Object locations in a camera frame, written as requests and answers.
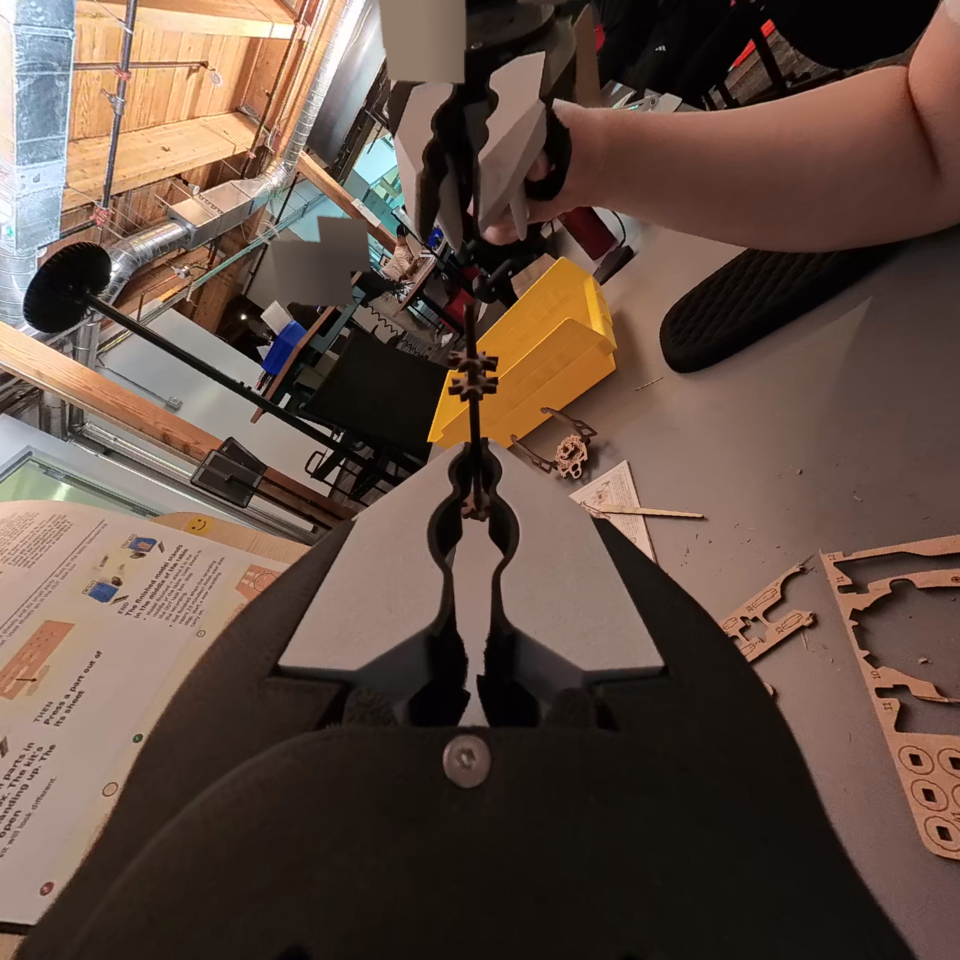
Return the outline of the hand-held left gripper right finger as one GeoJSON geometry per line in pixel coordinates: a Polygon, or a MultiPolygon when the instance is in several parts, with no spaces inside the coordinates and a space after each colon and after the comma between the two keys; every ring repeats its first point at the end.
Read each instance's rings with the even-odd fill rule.
{"type": "Polygon", "coordinates": [[[491,440],[491,574],[478,695],[491,727],[537,726],[567,690],[661,675],[664,659],[594,519],[491,440]]]}

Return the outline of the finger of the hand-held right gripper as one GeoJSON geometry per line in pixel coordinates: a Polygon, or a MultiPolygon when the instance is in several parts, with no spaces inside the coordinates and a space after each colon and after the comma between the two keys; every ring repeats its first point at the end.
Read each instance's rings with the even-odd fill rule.
{"type": "Polygon", "coordinates": [[[390,91],[390,131],[404,207],[426,241],[438,226],[450,244],[464,241],[458,162],[464,144],[457,85],[399,81],[390,91]]]}
{"type": "Polygon", "coordinates": [[[495,69],[487,83],[486,138],[474,171],[474,220],[490,243],[526,239],[525,179],[546,144],[542,86],[547,54],[518,56],[495,69]]]}

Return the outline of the wooden axle with gears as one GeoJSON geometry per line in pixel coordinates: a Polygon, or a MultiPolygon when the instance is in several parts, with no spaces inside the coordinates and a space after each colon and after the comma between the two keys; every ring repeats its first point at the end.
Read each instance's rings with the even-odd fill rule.
{"type": "Polygon", "coordinates": [[[465,520],[486,522],[491,512],[491,498],[484,486],[485,441],[481,425],[481,402],[498,390],[498,357],[480,350],[477,345],[477,310],[474,303],[463,307],[463,347],[452,351],[448,366],[455,372],[447,389],[451,397],[465,404],[468,415],[469,491],[462,499],[465,520]]]}

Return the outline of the person's right forearm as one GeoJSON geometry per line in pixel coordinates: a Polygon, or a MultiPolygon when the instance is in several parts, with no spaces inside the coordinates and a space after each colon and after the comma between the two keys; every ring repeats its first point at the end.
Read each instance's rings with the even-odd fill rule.
{"type": "Polygon", "coordinates": [[[641,221],[768,250],[841,250],[958,225],[958,2],[907,66],[777,102],[604,120],[596,202],[641,221]]]}

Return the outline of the large wooden parts sheet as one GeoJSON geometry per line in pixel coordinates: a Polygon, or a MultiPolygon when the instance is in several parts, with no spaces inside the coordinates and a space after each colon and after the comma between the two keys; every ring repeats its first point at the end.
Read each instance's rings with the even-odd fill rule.
{"type": "Polygon", "coordinates": [[[884,738],[903,790],[920,842],[934,856],[959,859],[959,741],[957,734],[907,731],[898,728],[903,706],[898,691],[910,698],[939,706],[958,706],[929,679],[919,678],[883,663],[880,656],[858,638],[859,614],[891,598],[895,583],[908,583],[920,591],[958,590],[958,566],[943,563],[931,570],[906,571],[855,588],[841,566],[896,555],[945,560],[958,555],[959,536],[950,534],[867,550],[820,555],[826,581],[846,630],[875,719],[884,738]]]}

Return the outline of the person's right hand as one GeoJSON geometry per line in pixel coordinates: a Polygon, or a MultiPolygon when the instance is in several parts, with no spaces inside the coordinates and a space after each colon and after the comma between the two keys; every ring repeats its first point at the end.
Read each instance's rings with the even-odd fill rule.
{"type": "Polygon", "coordinates": [[[526,199],[529,224],[546,223],[583,207],[612,210],[613,200],[605,198],[604,188],[614,184],[614,174],[606,173],[604,149],[607,143],[604,122],[630,119],[618,111],[583,107],[563,100],[551,104],[558,123],[568,132],[571,151],[565,180],[557,196],[549,200],[526,199]]]}

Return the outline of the folded instruction booklet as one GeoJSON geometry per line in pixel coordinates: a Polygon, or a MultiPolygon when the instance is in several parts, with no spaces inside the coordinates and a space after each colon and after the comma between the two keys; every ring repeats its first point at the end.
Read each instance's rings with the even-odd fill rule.
{"type": "MultiPolygon", "coordinates": [[[[627,460],[619,462],[606,473],[573,490],[569,498],[597,511],[604,507],[640,507],[642,505],[630,463],[627,460]]],[[[655,564],[658,562],[645,516],[632,513],[604,513],[603,518],[607,519],[649,560],[655,564]]]]}

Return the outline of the black flat box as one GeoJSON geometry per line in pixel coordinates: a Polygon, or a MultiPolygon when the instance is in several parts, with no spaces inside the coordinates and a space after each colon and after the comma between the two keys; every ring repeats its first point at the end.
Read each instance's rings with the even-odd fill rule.
{"type": "Polygon", "coordinates": [[[249,507],[267,465],[236,438],[211,450],[190,476],[190,485],[239,509],[249,507]]]}

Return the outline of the small punched wooden sheet piece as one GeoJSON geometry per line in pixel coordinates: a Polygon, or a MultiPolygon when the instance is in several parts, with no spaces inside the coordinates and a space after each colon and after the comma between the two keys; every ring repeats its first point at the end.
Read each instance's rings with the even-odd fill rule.
{"type": "Polygon", "coordinates": [[[812,610],[794,608],[778,618],[770,612],[785,598],[787,582],[809,572],[812,557],[794,564],[761,591],[718,621],[723,633],[733,642],[747,663],[754,663],[798,632],[817,625],[812,610]]]}

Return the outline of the black chair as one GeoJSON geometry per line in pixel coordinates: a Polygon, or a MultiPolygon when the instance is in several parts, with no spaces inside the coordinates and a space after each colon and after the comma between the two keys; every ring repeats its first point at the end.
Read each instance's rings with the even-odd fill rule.
{"type": "Polygon", "coordinates": [[[448,374],[436,362],[352,331],[297,413],[330,429],[361,463],[332,454],[317,466],[306,464],[306,471],[328,481],[339,468],[332,490],[358,505],[388,493],[427,462],[428,436],[448,374]]]}

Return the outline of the blue plastic bin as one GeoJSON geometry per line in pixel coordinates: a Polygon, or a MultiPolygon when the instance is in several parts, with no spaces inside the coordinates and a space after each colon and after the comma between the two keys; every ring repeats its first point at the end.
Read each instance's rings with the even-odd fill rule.
{"type": "Polygon", "coordinates": [[[291,358],[305,335],[306,330],[295,319],[291,319],[274,336],[270,348],[262,360],[262,370],[271,377],[280,375],[284,365],[291,358]]]}

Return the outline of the large printed instruction poster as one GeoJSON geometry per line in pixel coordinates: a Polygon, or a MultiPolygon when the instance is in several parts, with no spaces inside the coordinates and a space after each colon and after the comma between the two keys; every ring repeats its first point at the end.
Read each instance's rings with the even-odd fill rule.
{"type": "Polygon", "coordinates": [[[306,552],[268,557],[197,531],[2,503],[2,928],[42,918],[188,672],[306,552]]]}

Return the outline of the black mesh wrist rest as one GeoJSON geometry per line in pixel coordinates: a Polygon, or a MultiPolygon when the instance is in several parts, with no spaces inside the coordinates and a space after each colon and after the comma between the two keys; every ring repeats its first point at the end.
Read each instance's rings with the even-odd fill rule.
{"type": "Polygon", "coordinates": [[[746,249],[667,311],[658,334],[663,359],[679,374],[714,366],[854,286],[903,246],[746,249]]]}

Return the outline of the black stand with round disc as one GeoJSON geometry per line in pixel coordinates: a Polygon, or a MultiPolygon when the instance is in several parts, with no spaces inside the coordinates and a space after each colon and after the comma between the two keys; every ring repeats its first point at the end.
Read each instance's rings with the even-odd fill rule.
{"type": "Polygon", "coordinates": [[[60,249],[37,268],[29,282],[22,302],[26,322],[42,333],[65,333],[77,328],[88,316],[100,315],[244,402],[290,426],[309,440],[342,455],[344,460],[368,467],[377,479],[390,484],[399,482],[397,475],[380,465],[378,459],[363,459],[358,449],[354,449],[350,442],[337,439],[336,434],[350,435],[370,450],[380,449],[382,453],[393,453],[393,461],[400,470],[408,474],[414,474],[426,465],[426,458],[404,453],[397,443],[375,439],[373,434],[358,428],[336,424],[332,433],[323,433],[278,403],[266,399],[257,391],[170,341],[150,325],[116,309],[103,298],[103,293],[110,284],[113,268],[114,263],[109,252],[98,244],[79,242],[60,249]]]}

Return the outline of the straight silver ventilation duct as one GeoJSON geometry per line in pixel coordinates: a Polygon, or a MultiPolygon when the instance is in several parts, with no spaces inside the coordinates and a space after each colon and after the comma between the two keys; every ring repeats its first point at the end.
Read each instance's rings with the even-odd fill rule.
{"type": "Polygon", "coordinates": [[[1,3],[1,320],[32,333],[26,290],[61,234],[73,1],[1,3]]]}

